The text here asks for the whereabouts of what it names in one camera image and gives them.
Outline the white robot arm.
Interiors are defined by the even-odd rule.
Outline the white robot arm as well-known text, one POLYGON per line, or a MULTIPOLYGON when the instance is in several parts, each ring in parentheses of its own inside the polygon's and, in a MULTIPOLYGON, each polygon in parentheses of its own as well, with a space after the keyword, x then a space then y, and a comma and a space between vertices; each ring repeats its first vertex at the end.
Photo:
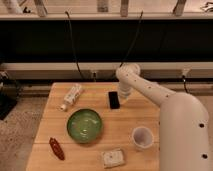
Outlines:
POLYGON ((120 98, 134 88, 160 107, 159 171, 212 171, 209 114, 195 96, 142 78, 137 64, 119 67, 116 77, 120 98))

